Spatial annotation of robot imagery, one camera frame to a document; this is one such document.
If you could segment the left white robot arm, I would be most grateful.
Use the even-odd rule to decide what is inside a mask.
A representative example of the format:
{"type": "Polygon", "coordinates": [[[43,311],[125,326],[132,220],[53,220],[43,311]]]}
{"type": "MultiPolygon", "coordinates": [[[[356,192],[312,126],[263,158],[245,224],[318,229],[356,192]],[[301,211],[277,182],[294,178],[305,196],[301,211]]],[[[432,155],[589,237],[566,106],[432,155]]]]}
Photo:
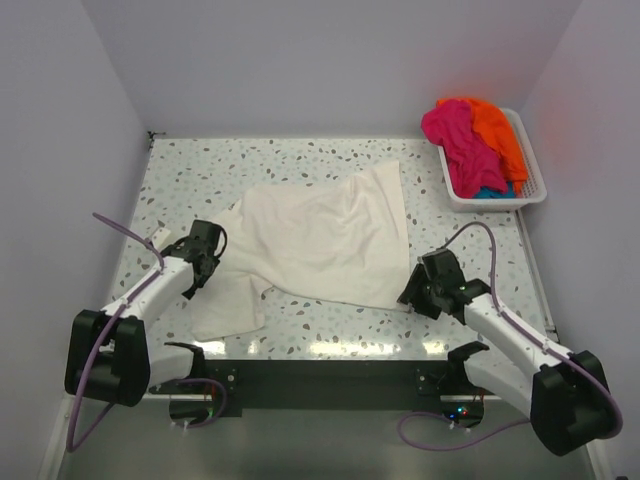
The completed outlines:
{"type": "Polygon", "coordinates": [[[218,224],[195,220],[187,235],[173,241],[158,229],[143,238],[103,217],[107,225],[141,243],[156,263],[125,294],[97,311],[76,315],[71,330],[64,387],[79,398],[133,407],[152,387],[173,381],[185,392],[207,380],[204,352],[184,342],[152,347],[151,326],[173,302],[190,300],[204,288],[226,250],[227,233],[218,224]]]}

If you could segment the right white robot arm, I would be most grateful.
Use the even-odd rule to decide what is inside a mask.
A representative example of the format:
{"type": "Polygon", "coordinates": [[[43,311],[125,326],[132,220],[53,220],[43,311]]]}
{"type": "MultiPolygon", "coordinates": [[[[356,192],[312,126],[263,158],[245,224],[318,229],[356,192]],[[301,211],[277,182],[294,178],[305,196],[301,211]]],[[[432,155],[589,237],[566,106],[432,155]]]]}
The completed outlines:
{"type": "Polygon", "coordinates": [[[433,380],[436,389],[497,395],[527,416],[557,456],[620,432],[622,416],[600,360],[528,325],[487,283],[466,279],[452,251],[420,257],[398,301],[431,319],[448,314],[482,337],[448,353],[444,373],[433,380]]]}

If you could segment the white t shirt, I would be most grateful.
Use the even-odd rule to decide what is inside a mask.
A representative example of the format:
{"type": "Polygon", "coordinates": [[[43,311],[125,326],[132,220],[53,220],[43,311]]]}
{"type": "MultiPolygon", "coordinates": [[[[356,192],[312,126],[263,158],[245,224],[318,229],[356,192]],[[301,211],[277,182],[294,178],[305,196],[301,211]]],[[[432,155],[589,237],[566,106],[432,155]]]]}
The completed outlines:
{"type": "Polygon", "coordinates": [[[214,275],[189,303],[191,332],[210,341],[258,330],[262,294],[397,310],[410,276],[400,165],[326,185],[263,185],[212,217],[228,236],[214,275]]]}

